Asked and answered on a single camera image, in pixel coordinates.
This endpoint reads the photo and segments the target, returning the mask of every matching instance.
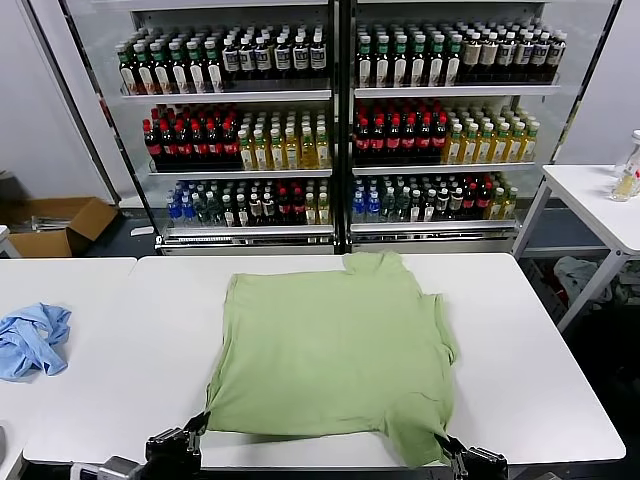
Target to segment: white wall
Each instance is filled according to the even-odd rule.
[[[113,203],[16,0],[3,3],[0,43],[0,170],[12,172],[32,197]]]

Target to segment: blue cloth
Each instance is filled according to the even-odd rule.
[[[69,315],[65,308],[36,303],[0,320],[0,378],[16,380],[31,367],[47,375],[67,368],[51,346],[67,340]]]

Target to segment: display fridge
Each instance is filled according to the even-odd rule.
[[[509,251],[619,3],[22,1],[167,254]]]

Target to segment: green t-shirt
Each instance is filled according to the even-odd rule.
[[[346,271],[234,275],[208,429],[322,436],[378,431],[409,466],[446,462],[456,357],[440,295],[395,253]]]

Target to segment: cardboard box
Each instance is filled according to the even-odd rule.
[[[99,198],[50,198],[0,206],[0,223],[30,221],[32,215],[70,219],[64,230],[12,233],[9,240],[25,258],[75,257],[87,251],[117,215]]]

